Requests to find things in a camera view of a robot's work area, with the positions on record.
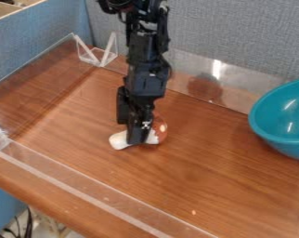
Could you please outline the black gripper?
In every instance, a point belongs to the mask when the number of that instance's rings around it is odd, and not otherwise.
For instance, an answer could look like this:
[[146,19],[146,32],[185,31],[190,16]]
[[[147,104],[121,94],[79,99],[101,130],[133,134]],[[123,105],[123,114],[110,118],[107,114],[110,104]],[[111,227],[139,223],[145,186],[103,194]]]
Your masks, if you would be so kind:
[[126,141],[142,144],[151,129],[154,101],[165,96],[170,65],[163,60],[130,64],[115,94],[115,121],[127,124]]

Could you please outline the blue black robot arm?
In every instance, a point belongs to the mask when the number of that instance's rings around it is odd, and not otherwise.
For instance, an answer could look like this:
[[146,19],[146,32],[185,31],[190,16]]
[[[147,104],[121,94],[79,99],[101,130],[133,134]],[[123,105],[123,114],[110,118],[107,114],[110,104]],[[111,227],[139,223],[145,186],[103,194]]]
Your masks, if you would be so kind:
[[167,52],[166,0],[97,0],[101,10],[125,24],[127,74],[115,94],[115,121],[126,126],[126,142],[146,142],[154,101],[165,96],[171,68]]

